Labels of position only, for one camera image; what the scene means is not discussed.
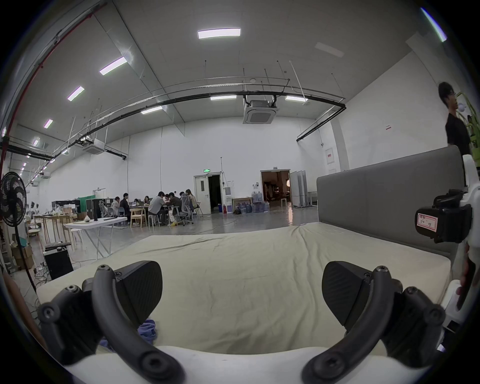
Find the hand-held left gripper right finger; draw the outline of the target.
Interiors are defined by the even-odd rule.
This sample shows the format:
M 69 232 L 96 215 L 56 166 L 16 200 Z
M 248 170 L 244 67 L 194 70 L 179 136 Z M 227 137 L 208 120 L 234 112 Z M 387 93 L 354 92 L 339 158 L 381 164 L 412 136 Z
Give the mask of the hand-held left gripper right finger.
M 345 335 L 303 367 L 303 383 L 339 382 L 379 341 L 387 357 L 409 368 L 425 368 L 436 359 L 445 310 L 415 286 L 404 289 L 386 266 L 368 271 L 347 261 L 330 261 L 321 292 Z

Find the person's right hand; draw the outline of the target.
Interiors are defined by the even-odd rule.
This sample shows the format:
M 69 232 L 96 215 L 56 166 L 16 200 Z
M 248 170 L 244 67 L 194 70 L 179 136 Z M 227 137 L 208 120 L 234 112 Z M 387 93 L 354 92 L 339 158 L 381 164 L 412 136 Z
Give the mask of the person's right hand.
M 456 290 L 456 294 L 458 295 L 456 309 L 459 311 L 462 309 L 466 298 L 469 294 L 472 284 L 475 282 L 475 275 L 477 273 L 477 266 L 476 264 L 471 261 L 470 257 L 466 257 L 464 262 L 464 270 L 462 277 L 460 279 L 460 286 Z

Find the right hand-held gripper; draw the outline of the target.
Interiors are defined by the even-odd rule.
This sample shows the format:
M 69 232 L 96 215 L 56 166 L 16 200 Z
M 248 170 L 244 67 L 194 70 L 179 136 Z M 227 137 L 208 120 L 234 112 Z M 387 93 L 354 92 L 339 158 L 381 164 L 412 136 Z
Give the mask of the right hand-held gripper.
M 457 310 L 458 295 L 454 291 L 445 309 L 443 327 L 457 332 L 470 314 L 479 295 L 480 276 L 480 182 L 473 157 L 463 156 L 466 191 L 450 189 L 437 196 L 431 207 L 416 212 L 416 231 L 435 243 L 468 245 L 467 256 L 477 266 L 475 282 L 471 285 L 462 309 Z

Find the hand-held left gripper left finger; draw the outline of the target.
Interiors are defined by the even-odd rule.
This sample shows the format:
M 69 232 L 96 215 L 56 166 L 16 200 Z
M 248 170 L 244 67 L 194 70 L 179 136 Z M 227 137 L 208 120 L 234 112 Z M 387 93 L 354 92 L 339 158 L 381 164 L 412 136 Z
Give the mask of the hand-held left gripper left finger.
M 61 365 L 94 355 L 101 339 L 131 369 L 151 383 L 182 383 L 177 360 L 141 338 L 138 327 L 158 305 L 162 272 L 155 261 L 134 262 L 114 271 L 98 266 L 81 287 L 69 285 L 39 307 L 47 350 Z

